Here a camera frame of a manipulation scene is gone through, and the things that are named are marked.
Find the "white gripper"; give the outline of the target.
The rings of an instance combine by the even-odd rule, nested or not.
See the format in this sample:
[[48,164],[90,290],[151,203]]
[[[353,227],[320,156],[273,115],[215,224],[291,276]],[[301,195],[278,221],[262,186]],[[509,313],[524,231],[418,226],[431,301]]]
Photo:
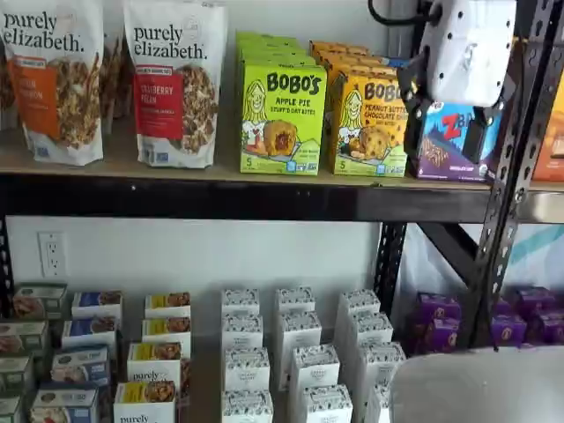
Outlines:
[[515,1],[441,0],[432,3],[421,50],[397,69],[400,94],[408,119],[404,151],[418,158],[428,109],[434,101],[473,106],[463,156],[480,161],[486,136],[501,116],[499,98],[508,68],[516,23]]

